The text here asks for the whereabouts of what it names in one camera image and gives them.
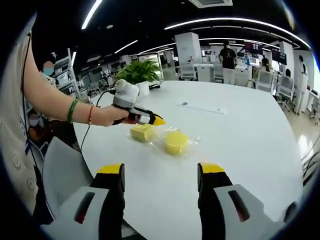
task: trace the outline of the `white pot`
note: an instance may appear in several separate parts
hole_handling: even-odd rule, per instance
[[[147,81],[143,81],[136,84],[139,88],[140,94],[139,96],[147,96],[150,93],[149,83]]]

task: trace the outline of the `green bracelet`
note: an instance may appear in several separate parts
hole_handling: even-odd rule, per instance
[[[72,115],[74,113],[74,110],[76,108],[76,105],[78,103],[78,100],[73,100],[73,102],[71,103],[71,106],[69,108],[69,112],[68,112],[68,122],[72,123]]]

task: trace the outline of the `potted plant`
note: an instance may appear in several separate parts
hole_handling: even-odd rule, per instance
[[[122,69],[116,78],[136,84],[140,91],[139,95],[146,96],[150,93],[148,82],[159,80],[156,71],[160,71],[160,68],[155,61],[133,61],[129,66]]]

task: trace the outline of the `yellow sponge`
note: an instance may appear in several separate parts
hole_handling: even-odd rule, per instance
[[[187,150],[188,136],[181,131],[172,131],[165,136],[165,150],[168,154],[179,155]]]
[[[156,135],[155,126],[150,124],[136,125],[130,129],[131,136],[133,139],[145,143]]]

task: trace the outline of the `face mask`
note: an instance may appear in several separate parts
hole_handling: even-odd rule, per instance
[[[36,126],[38,124],[38,119],[30,119],[29,123],[31,126]]]
[[[53,68],[45,68],[45,69],[43,69],[43,72],[45,75],[50,76],[54,72],[54,69]]]

